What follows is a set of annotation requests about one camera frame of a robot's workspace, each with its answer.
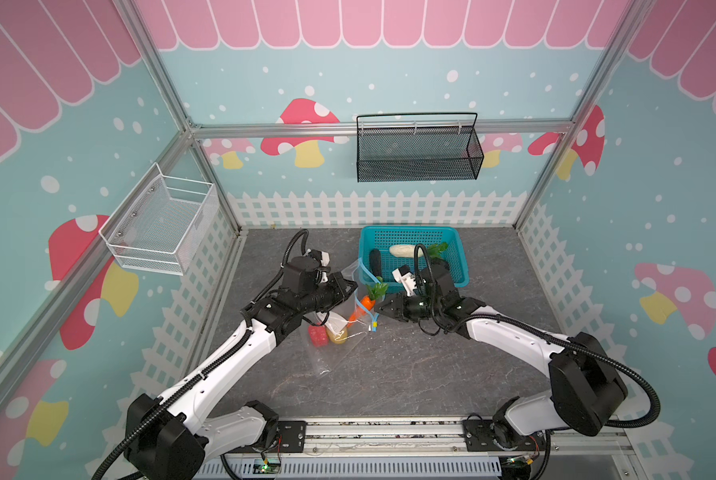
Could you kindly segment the orange carrot toy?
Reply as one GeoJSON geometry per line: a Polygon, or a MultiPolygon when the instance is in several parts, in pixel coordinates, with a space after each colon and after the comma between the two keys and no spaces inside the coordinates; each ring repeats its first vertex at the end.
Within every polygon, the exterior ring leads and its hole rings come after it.
{"type": "Polygon", "coordinates": [[[385,296],[387,290],[388,284],[382,281],[368,285],[367,294],[359,300],[348,319],[348,326],[357,325],[361,319],[368,316],[373,311],[376,303],[385,296]]]}

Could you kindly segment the clear zip top bag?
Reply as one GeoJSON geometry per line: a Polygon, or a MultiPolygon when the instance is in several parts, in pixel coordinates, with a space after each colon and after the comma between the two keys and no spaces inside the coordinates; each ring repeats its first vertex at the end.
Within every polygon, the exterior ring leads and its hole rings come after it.
{"type": "Polygon", "coordinates": [[[370,285],[361,282],[362,271],[368,272],[361,260],[356,260],[346,267],[342,274],[346,280],[352,280],[357,283],[356,291],[345,302],[330,311],[329,314],[316,313],[315,317],[316,326],[324,326],[326,329],[331,328],[336,331],[347,327],[349,338],[344,344],[337,345],[330,341],[324,347],[314,347],[308,336],[308,327],[313,325],[305,324],[304,347],[314,374],[318,377],[334,373],[349,356],[357,351],[360,343],[378,329],[378,314],[374,312],[374,309],[368,316],[361,319],[357,325],[348,326],[349,317],[359,300],[367,294],[367,286],[370,285]]]}

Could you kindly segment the yellow potato toy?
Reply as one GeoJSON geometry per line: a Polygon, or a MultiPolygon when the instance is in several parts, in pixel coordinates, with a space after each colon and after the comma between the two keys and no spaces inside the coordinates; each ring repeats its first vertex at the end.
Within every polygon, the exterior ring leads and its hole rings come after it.
{"type": "Polygon", "coordinates": [[[327,328],[327,335],[329,340],[337,345],[344,344],[349,338],[349,330],[347,327],[343,327],[341,330],[336,331],[331,328],[327,328]]]}

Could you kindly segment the teal plastic basket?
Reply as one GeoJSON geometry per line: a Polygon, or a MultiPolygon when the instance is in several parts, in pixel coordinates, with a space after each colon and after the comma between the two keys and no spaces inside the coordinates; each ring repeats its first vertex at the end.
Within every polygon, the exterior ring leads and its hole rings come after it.
{"type": "Polygon", "coordinates": [[[413,268],[413,259],[396,258],[389,253],[389,247],[396,244],[431,244],[447,242],[449,247],[443,254],[450,264],[450,274],[457,288],[469,282],[467,260],[458,232],[454,228],[441,226],[375,225],[364,227],[359,239],[359,258],[368,272],[361,272],[361,282],[371,284],[375,278],[369,269],[369,252],[379,249],[382,254],[382,281],[388,284],[389,293],[403,290],[393,279],[392,272],[403,265],[413,268]]]}

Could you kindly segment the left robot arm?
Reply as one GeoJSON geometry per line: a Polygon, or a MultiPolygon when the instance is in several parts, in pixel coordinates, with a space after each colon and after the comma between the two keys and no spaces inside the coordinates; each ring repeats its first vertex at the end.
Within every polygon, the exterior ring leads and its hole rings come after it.
{"type": "Polygon", "coordinates": [[[156,397],[140,395],[128,408],[121,442],[101,461],[102,479],[119,457],[132,478],[191,479],[205,461],[239,447],[266,448],[278,416],[259,401],[212,421],[210,413],[235,383],[313,313],[328,316],[358,285],[333,271],[326,253],[284,257],[273,280],[241,310],[233,334],[184,379],[156,397]]]}

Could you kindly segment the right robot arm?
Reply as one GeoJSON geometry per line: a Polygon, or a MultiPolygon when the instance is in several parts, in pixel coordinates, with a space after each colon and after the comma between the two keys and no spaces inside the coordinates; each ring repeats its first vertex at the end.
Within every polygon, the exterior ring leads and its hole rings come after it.
{"type": "Polygon", "coordinates": [[[596,337],[542,330],[463,296],[439,264],[419,273],[403,266],[393,275],[403,290],[377,303],[380,314],[412,323],[430,320],[437,332],[493,346],[548,379],[547,391],[514,397],[492,416],[491,436],[499,448],[512,450],[538,432],[595,436],[605,427],[636,429],[658,419],[661,402],[654,387],[609,357],[596,337]]]}

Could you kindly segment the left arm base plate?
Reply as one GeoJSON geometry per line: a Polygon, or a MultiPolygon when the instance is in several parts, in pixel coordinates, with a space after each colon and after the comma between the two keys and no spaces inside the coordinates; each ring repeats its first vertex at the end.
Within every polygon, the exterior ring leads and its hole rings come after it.
{"type": "Polygon", "coordinates": [[[306,421],[279,421],[275,431],[267,429],[260,440],[230,453],[303,453],[307,426],[306,421]]]}

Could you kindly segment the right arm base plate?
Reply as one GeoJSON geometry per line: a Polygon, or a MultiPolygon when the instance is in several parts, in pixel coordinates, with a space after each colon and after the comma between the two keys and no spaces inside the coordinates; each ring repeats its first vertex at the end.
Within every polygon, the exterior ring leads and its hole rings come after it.
{"type": "Polygon", "coordinates": [[[521,436],[507,423],[481,417],[462,421],[463,436],[468,452],[529,452],[542,451],[546,446],[543,435],[521,436]]]}

